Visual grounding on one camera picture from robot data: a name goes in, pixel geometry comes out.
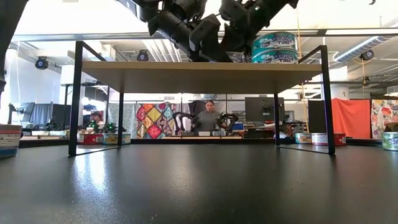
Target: orange curtain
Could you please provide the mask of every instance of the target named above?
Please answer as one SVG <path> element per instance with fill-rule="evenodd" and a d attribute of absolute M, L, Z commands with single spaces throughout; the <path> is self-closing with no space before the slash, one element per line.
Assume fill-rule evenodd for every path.
<path fill-rule="evenodd" d="M 333 129 L 352 138 L 371 138 L 371 106 L 369 100 L 332 99 Z"/>

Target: dark countertop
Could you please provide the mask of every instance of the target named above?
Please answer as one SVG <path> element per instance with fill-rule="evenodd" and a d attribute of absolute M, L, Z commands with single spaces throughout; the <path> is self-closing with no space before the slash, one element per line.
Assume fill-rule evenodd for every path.
<path fill-rule="evenodd" d="M 395 223 L 398 152 L 67 146 L 0 160 L 0 223 Z"/>

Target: colorful quilt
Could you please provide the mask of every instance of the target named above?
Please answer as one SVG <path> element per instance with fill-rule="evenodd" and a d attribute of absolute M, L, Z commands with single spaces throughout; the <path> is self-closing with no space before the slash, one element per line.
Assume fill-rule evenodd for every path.
<path fill-rule="evenodd" d="M 381 139 L 386 123 L 398 121 L 398 111 L 392 109 L 395 105 L 398 105 L 398 100 L 372 100 L 371 124 L 374 139 Z"/>
<path fill-rule="evenodd" d="M 171 135 L 174 129 L 175 104 L 139 104 L 136 112 L 138 139 L 160 139 Z"/>

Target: dark shirt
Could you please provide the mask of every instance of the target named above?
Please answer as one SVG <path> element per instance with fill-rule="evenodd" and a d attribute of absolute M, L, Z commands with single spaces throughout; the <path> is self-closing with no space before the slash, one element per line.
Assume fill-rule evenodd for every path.
<path fill-rule="evenodd" d="M 198 118 L 200 122 L 199 131 L 216 131 L 217 116 L 220 115 L 219 112 L 207 112 L 202 111 L 199 113 Z"/>

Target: woman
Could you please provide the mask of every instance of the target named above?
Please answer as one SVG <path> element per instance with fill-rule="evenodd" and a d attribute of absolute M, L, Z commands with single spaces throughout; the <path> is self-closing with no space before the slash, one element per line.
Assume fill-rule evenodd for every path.
<path fill-rule="evenodd" d="M 217 126 L 217 116 L 220 115 L 219 112 L 214 109 L 213 100 L 208 100 L 206 102 L 206 110 L 202 111 L 198 115 L 199 131 L 216 131 Z"/>

